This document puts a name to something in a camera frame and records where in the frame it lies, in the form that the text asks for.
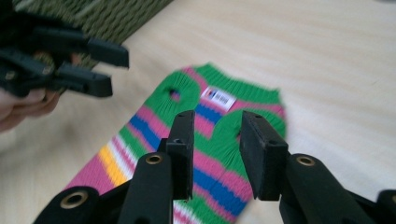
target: sweater leg hole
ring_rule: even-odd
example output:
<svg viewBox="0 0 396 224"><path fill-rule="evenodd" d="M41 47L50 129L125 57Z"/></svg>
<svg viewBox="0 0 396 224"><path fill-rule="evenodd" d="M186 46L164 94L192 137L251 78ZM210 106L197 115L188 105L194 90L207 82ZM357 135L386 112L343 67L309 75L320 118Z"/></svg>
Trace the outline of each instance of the sweater leg hole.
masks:
<svg viewBox="0 0 396 224"><path fill-rule="evenodd" d="M178 90L175 89L171 89L169 91L169 97L175 101L175 102L179 102L180 101L180 92Z"/></svg>

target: striped sweater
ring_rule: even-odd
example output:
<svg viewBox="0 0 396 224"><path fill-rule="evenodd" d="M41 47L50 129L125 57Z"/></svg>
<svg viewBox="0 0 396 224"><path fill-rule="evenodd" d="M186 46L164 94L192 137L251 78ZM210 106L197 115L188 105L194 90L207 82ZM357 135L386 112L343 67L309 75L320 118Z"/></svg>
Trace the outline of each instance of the striped sweater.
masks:
<svg viewBox="0 0 396 224"><path fill-rule="evenodd" d="M136 114L69 183L101 194L134 175L137 160L156 151L176 114L195 111L193 200L174 202L175 223L233 223L252 191L239 154L242 111L264 116L284 136L278 91L225 76L212 64L173 72Z"/></svg>

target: white tag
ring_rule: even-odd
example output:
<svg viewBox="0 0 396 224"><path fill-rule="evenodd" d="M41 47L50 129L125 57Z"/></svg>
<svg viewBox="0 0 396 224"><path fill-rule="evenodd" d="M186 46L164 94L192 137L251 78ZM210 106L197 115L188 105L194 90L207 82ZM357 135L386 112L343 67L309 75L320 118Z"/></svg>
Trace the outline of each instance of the white tag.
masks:
<svg viewBox="0 0 396 224"><path fill-rule="evenodd" d="M204 98L213 104L220 106L226 111L228 111L236 101L236 98L230 93L221 91L215 87L207 87L202 93L201 98Z"/></svg>

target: yellow stripe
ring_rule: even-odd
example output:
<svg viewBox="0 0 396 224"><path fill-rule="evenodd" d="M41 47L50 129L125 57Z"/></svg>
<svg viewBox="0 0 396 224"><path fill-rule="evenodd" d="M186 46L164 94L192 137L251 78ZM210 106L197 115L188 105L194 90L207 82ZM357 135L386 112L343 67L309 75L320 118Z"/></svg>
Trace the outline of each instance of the yellow stripe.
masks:
<svg viewBox="0 0 396 224"><path fill-rule="evenodd" d="M114 186L118 186L127 181L126 176L120 170L120 167L117 165L114 156L111 154L108 145L105 145L99 151L99 158L105 166L108 177L111 182L113 182Z"/></svg>

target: wooden table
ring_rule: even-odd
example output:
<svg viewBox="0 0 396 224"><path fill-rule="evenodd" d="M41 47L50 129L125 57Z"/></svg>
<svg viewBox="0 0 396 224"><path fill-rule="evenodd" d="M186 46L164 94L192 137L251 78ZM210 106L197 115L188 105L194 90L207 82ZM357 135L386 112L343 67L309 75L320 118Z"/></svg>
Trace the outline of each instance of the wooden table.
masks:
<svg viewBox="0 0 396 224"><path fill-rule="evenodd" d="M0 136L0 218L30 223L172 71L211 62L279 88L290 152L322 160L370 200L396 188L396 4L176 0L124 42L131 68L99 64L114 96L67 92L55 111ZM281 222L252 202L239 223Z"/></svg>

